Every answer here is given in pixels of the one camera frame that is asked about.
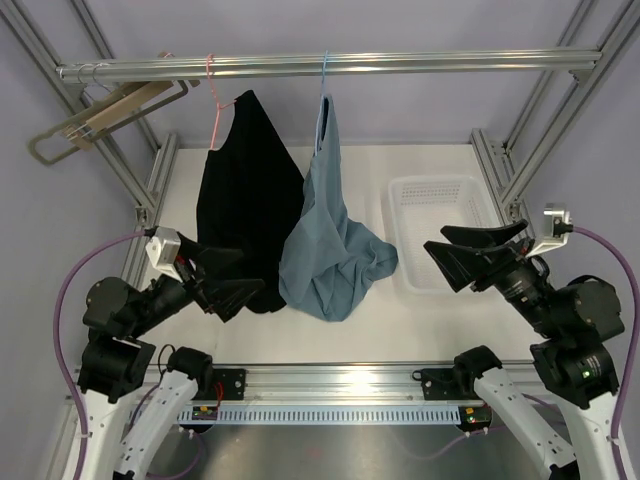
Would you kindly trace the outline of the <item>black t shirt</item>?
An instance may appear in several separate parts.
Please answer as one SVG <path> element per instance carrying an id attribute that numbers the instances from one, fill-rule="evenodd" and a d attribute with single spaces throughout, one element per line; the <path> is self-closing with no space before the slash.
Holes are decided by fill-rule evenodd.
<path id="1" fill-rule="evenodd" d="M 247 304 L 256 314 L 286 306 L 279 293 L 284 243 L 300 219 L 303 176 L 252 90 L 236 98 L 224 144 L 207 154 L 196 206 L 197 241 L 244 252 L 238 277 L 264 288 Z"/>

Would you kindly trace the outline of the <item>blue grey t shirt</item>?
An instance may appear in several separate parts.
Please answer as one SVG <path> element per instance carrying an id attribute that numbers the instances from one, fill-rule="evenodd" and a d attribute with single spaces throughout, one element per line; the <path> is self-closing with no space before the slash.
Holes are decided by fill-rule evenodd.
<path id="1" fill-rule="evenodd" d="M 326 322 L 342 322 L 373 283 L 391 276 L 396 248 L 348 215 L 333 100 L 322 97 L 300 218 L 285 241 L 279 293 L 286 304 Z"/>

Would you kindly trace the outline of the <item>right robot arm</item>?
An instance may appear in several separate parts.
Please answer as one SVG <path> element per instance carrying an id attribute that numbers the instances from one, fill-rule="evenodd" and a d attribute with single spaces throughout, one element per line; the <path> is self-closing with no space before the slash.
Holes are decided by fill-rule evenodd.
<path id="1" fill-rule="evenodd" d="M 593 275 L 554 288 L 540 255 L 564 244 L 577 228 L 555 219 L 546 239 L 519 239 L 527 225 L 525 220 L 496 228 L 446 225 L 440 230 L 445 240 L 428 241 L 424 248 L 453 291 L 495 288 L 542 337 L 530 347 L 533 366 L 553 394 L 570 439 L 557 436 L 486 346 L 454 358 L 452 384 L 501 417 L 542 477 L 627 479 L 623 443 L 614 427 L 622 387 L 604 345 L 624 331 L 616 289 Z"/>

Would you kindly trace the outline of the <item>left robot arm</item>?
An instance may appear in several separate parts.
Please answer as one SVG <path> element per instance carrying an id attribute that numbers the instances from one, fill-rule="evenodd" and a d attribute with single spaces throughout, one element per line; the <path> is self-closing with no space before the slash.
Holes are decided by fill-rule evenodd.
<path id="1" fill-rule="evenodd" d="M 199 417 L 217 420 L 223 401 L 244 397 L 245 370 L 217 368 L 211 355 L 180 347 L 151 393 L 136 401 L 156 350 L 142 341 L 144 334 L 192 304 L 229 321 L 264 286 L 237 273 L 245 256 L 240 249 L 204 246 L 163 227 L 144 235 L 159 277 L 143 290 L 107 277 L 86 296 L 89 342 L 77 379 L 81 405 L 73 444 L 79 470 L 66 470 L 68 479 L 143 479 L 191 401 L 208 402 Z"/>

